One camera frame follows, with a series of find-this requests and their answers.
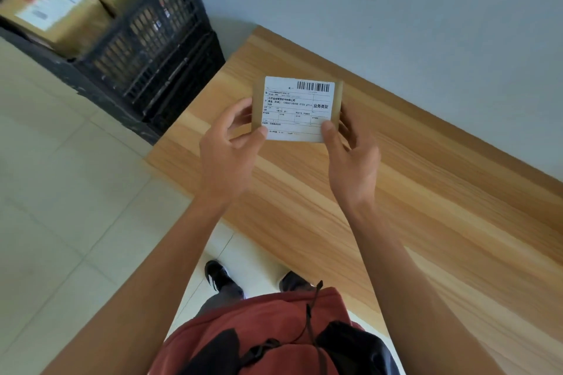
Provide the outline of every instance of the shoe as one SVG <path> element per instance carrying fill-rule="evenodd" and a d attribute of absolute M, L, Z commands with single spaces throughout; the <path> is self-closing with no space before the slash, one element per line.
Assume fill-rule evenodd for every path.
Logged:
<path fill-rule="evenodd" d="M 278 283 L 280 292 L 314 291 L 315 287 L 295 272 L 288 272 Z"/>
<path fill-rule="evenodd" d="M 207 283 L 213 286 L 217 292 L 221 292 L 223 286 L 235 283 L 234 280 L 230 278 L 227 269 L 217 260 L 211 260 L 206 263 L 205 273 Z"/>

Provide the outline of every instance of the wall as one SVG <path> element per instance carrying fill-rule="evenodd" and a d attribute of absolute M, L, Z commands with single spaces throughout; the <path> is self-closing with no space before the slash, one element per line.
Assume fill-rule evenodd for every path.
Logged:
<path fill-rule="evenodd" d="M 563 180 L 563 0 L 204 0 L 226 55 L 261 24 Z"/>

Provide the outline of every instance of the wooden tabletop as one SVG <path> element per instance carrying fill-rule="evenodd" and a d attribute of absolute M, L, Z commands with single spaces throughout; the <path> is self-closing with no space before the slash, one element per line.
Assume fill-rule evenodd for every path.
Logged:
<path fill-rule="evenodd" d="M 263 76 L 343 80 L 381 147 L 377 200 L 418 266 L 506 372 L 563 372 L 563 184 L 271 31 L 255 29 L 147 161 L 194 194 L 199 139 Z M 327 172 L 323 144 L 266 142 L 225 219 L 386 333 Z"/>

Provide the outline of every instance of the person's left arm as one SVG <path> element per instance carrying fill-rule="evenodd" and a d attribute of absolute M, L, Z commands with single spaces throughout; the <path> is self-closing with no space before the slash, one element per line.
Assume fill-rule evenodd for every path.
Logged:
<path fill-rule="evenodd" d="M 46 367 L 43 375 L 146 375 L 170 329 L 215 225 L 250 183 L 266 138 L 250 123 L 252 99 L 226 109 L 201 139 L 203 184 L 191 205 L 115 295 Z"/>

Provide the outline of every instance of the hand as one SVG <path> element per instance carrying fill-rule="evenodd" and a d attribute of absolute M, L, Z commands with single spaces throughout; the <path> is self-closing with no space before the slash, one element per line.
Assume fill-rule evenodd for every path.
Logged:
<path fill-rule="evenodd" d="M 332 122 L 322 124 L 329 157 L 330 189 L 346 212 L 364 203 L 375 203 L 377 171 L 381 154 L 369 129 L 342 104 L 338 131 Z M 342 144 L 338 132 L 348 141 Z"/>
<path fill-rule="evenodd" d="M 211 125 L 199 142 L 203 172 L 202 194 L 229 204 L 250 184 L 258 151 L 268 129 L 260 126 L 253 132 L 230 139 L 237 127 L 250 123 L 252 98 L 237 101 Z"/>

